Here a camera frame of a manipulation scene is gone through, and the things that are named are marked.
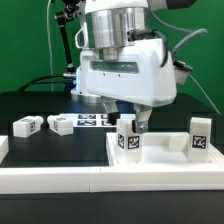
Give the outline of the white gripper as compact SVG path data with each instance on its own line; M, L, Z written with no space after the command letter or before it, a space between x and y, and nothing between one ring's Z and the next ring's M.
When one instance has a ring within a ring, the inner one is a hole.
M102 103L111 125L120 118L114 99L135 103L132 131L146 133L151 107L170 104L177 94L171 55L161 38L135 41L133 46L121 48L118 55L117 61L103 61L97 50L83 50L84 86L89 93L108 97Z

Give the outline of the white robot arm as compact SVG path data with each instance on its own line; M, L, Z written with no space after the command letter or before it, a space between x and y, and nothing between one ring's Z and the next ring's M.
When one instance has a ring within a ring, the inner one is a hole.
M134 105L132 130L144 133L152 109L174 101L175 72L166 38L152 29L148 16L159 9L181 9L196 0L63 0L65 19L78 18L75 36L81 50L72 93L77 99L102 102L108 122L120 114L117 101Z

